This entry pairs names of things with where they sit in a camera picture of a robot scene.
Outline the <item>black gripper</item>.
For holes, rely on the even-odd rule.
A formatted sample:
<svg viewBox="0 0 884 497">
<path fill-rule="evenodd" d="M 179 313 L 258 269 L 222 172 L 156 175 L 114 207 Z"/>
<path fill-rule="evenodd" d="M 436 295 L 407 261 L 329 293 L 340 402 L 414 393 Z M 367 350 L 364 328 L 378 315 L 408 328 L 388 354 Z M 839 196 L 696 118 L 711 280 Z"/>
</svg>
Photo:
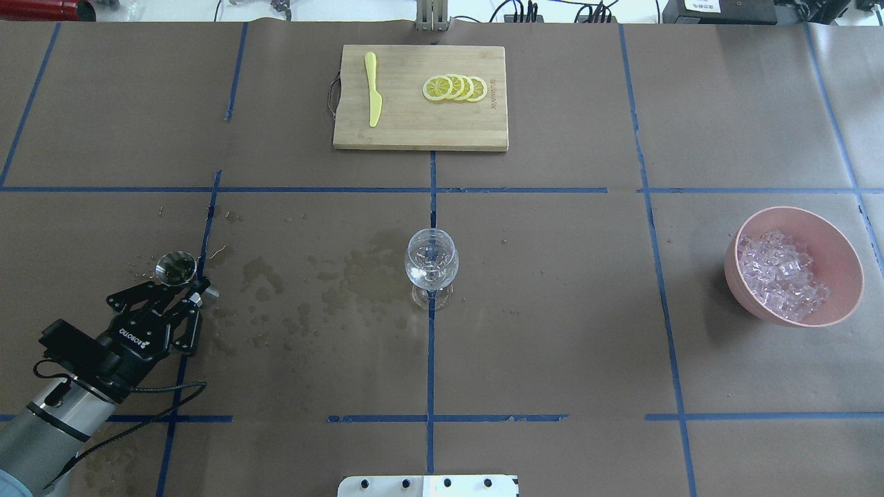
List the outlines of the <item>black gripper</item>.
<svg viewBox="0 0 884 497">
<path fill-rule="evenodd" d="M 201 338 L 202 307 L 206 302 L 203 295 L 210 288 L 207 277 L 197 277 L 184 286 L 184 296 L 174 299 L 173 306 L 164 312 L 146 304 L 156 303 L 166 293 L 167 286 L 155 281 L 108 295 L 110 308 L 127 309 L 116 315 L 98 337 L 98 343 L 119 358 L 111 369 L 113 380 L 144 380 L 159 362 L 174 353 L 194 356 Z M 130 309 L 141 304 L 141 308 Z"/>
</svg>

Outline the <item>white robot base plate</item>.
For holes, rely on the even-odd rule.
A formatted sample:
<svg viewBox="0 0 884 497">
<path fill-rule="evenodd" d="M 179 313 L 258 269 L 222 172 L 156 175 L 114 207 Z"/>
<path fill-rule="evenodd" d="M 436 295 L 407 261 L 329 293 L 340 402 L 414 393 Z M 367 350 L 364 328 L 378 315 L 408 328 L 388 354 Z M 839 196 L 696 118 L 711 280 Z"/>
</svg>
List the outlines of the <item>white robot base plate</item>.
<svg viewBox="0 0 884 497">
<path fill-rule="evenodd" d="M 519 496 L 517 476 L 449 474 L 354 476 L 338 485 L 338 496 Z"/>
</svg>

